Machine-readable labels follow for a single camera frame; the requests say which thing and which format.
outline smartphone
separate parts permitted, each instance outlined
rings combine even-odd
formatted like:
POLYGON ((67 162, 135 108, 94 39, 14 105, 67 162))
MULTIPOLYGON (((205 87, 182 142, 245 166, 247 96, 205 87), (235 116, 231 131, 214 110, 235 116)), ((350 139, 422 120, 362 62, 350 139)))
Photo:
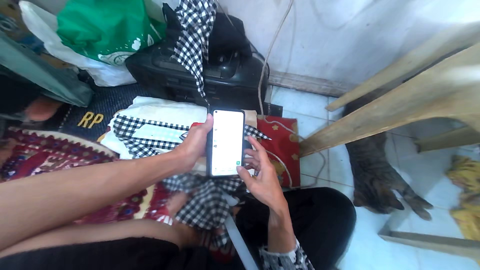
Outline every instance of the smartphone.
POLYGON ((213 128, 207 144, 207 171, 212 177, 237 175, 237 166, 243 166, 242 110, 211 110, 213 128))

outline black and white gingham fabric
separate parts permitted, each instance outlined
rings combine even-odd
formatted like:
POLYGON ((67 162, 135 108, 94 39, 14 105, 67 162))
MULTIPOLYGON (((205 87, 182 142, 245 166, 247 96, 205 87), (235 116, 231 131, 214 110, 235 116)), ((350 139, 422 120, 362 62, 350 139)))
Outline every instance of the black and white gingham fabric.
POLYGON ((203 56, 208 60, 208 37, 216 15, 215 0, 180 0, 175 10, 183 28, 173 57, 195 77, 197 89, 205 98, 203 56))
MULTIPOLYGON (((172 150, 181 143, 168 140, 154 140, 134 137, 135 132, 146 124, 180 131, 188 131, 190 128, 190 126, 140 119, 132 116, 116 115, 115 119, 113 120, 113 133, 126 146, 128 152, 132 154, 134 158, 144 158, 158 155, 159 152, 155 149, 172 150)), ((267 135, 250 125, 245 125, 244 133, 245 135, 250 135, 254 138, 271 140, 267 135)))
POLYGON ((193 192, 190 200, 178 211, 178 221, 206 230, 223 228, 224 233, 214 238, 214 244, 223 246, 227 243, 229 236, 224 223, 230 215, 230 206, 222 195, 230 195, 245 185, 241 179, 211 179, 186 173, 164 179, 162 183, 170 191, 193 192))
POLYGON ((243 132, 246 135, 250 135, 254 138, 262 138, 262 139, 265 139, 265 140, 272 140, 267 135, 263 134, 260 130, 258 130, 257 128, 255 128, 251 125, 245 125, 245 127, 243 128, 243 132))

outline dark blue mat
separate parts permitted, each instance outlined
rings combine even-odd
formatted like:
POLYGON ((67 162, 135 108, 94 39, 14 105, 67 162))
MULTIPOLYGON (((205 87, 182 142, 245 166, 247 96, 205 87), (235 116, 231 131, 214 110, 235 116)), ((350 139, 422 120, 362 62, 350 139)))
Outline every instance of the dark blue mat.
POLYGON ((59 131, 96 141, 106 132, 113 114, 130 106, 136 96, 151 96, 138 84, 115 87, 91 85, 91 87, 95 94, 90 105, 87 108, 71 106, 59 131))

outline forearm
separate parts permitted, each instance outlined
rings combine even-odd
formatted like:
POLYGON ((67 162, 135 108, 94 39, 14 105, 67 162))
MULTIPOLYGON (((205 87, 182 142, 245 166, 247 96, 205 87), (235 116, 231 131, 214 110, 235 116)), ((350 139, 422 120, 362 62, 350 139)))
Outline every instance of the forearm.
POLYGON ((44 173, 0 185, 0 250, 185 171, 174 151, 44 173))
POLYGON ((296 243, 288 204, 282 201, 274 208, 270 208, 268 251, 287 253, 295 248, 296 243))

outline wooden chair leg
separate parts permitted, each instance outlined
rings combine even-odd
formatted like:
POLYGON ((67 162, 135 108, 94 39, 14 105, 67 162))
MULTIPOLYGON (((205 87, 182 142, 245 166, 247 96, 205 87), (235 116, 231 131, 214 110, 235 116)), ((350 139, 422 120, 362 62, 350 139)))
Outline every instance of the wooden chair leg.
POLYGON ((478 144, 480 143, 480 133, 467 126, 437 136, 416 140, 414 143, 418 147, 418 152, 421 153, 450 147, 478 144))
POLYGON ((300 143, 300 156, 418 120, 449 117, 480 132, 480 44, 451 56, 300 143))
POLYGON ((395 231, 390 231, 388 234, 379 233, 379 236, 389 242, 416 246, 472 259, 480 259, 479 241, 395 231))
POLYGON ((334 111, 386 84, 393 83, 393 87, 396 87, 402 80, 414 75, 438 59, 455 52, 455 50, 472 46, 479 41, 479 23, 450 27, 410 51, 395 63, 387 66, 355 89, 347 92, 329 104, 326 109, 334 111))

